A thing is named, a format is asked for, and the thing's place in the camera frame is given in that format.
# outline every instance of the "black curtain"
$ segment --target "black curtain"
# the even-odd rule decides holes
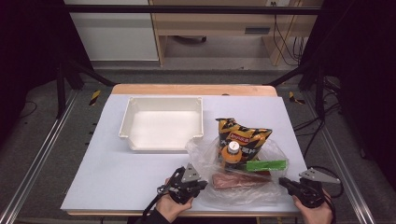
[[[19,118],[27,92],[56,79],[62,60],[92,69],[69,13],[47,10],[46,4],[64,1],[0,1],[0,144]],[[82,83],[75,71],[66,78]]]
[[[396,189],[396,17],[392,0],[326,0],[338,13],[318,18],[302,63],[319,57],[325,76],[341,82],[340,102],[361,149],[375,159]],[[321,45],[321,40],[330,37]],[[302,78],[304,88],[315,82],[316,70]]]

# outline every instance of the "white tray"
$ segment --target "white tray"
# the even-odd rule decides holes
[[[132,97],[119,134],[137,151],[185,151],[190,139],[203,136],[201,97]]]

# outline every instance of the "white cabinet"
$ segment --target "white cabinet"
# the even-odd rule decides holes
[[[67,5],[147,5],[146,0],[64,0]],[[70,13],[91,61],[158,61],[149,13]]]

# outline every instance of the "white tabletop surface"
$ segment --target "white tabletop surface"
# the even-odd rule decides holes
[[[176,168],[189,162],[187,153],[144,154],[132,151],[125,140],[119,138],[122,118],[130,97],[158,95],[111,94],[106,102],[92,140],[78,168],[78,173],[67,192],[61,209],[72,215],[78,213],[142,212]],[[214,96],[203,95],[204,140],[218,136],[217,118],[235,118],[246,127],[273,130],[270,139],[289,159],[287,177],[298,180],[298,174],[306,170],[304,159],[290,124],[281,97],[265,96]],[[193,214],[297,214],[291,197],[286,193],[277,203],[246,204],[210,207],[193,201]]]

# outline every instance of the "human hand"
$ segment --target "human hand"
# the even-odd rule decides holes
[[[192,199],[190,198],[185,204],[176,203],[169,194],[165,194],[157,202],[155,208],[163,215],[170,223],[175,221],[180,213],[192,208]]]
[[[330,195],[323,190],[325,195],[330,199]],[[291,196],[294,200],[294,205],[300,209],[305,224],[330,224],[332,223],[332,209],[327,203],[323,203],[316,208],[308,208],[303,206],[301,201],[295,196]]]

